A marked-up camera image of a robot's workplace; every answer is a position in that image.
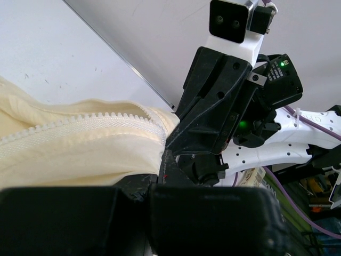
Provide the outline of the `cream yellow jacket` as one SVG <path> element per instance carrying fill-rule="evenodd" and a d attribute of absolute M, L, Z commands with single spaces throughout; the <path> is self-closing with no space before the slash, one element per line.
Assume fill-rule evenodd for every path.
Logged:
<path fill-rule="evenodd" d="M 1 79 L 1 187 L 108 186 L 159 174 L 179 118 L 129 101 L 38 102 Z"/>

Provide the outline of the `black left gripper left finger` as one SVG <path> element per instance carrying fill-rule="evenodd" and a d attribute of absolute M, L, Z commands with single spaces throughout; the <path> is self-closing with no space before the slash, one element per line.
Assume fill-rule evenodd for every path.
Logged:
<path fill-rule="evenodd" d="M 3 189 L 1 255 L 152 255 L 143 202 L 156 180 Z"/>

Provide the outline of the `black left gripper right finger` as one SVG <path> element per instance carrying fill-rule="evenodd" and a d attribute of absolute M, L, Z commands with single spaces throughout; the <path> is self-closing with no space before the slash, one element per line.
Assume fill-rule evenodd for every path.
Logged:
<path fill-rule="evenodd" d="M 289 235 L 272 193 L 252 187 L 196 186 L 172 151 L 149 188 L 149 241 L 156 255 L 285 255 Z"/>

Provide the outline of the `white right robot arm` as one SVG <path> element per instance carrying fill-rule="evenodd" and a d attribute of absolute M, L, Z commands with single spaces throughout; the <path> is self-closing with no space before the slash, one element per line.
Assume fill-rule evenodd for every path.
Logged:
<path fill-rule="evenodd" d="M 260 54 L 247 61 L 198 48 L 166 141 L 159 183 L 215 185 L 228 174 L 290 164 L 277 177 L 291 182 L 340 162 L 340 106 L 293 110 L 303 88 L 289 58 Z"/>

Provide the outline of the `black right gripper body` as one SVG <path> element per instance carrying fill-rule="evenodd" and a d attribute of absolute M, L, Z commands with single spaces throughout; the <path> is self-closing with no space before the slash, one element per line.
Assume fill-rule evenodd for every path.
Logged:
<path fill-rule="evenodd" d="M 259 54 L 264 66 L 201 46 L 197 49 L 183 85 L 176 110 L 180 123 L 175 129 L 177 167 L 195 185 L 213 186 L 229 168 L 221 153 L 237 133 L 252 133 L 256 118 L 240 126 L 248 109 L 261 104 L 255 93 L 263 89 L 271 63 Z"/>

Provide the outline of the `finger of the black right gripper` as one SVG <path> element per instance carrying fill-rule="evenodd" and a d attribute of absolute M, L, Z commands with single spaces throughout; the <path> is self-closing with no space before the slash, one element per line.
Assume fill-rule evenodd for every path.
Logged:
<path fill-rule="evenodd" d="M 207 110 L 225 97 L 226 82 L 221 80 L 225 65 L 225 54 L 203 46 L 198 48 L 176 111 L 181 121 L 201 99 L 209 99 L 208 103 L 204 103 L 204 110 Z"/>
<path fill-rule="evenodd" d="M 204 110 L 201 99 L 166 141 L 174 155 L 219 154 L 237 129 L 252 98 L 252 85 L 247 77 L 252 70 L 249 62 L 226 56 L 221 80 L 226 82 L 225 97 Z"/>

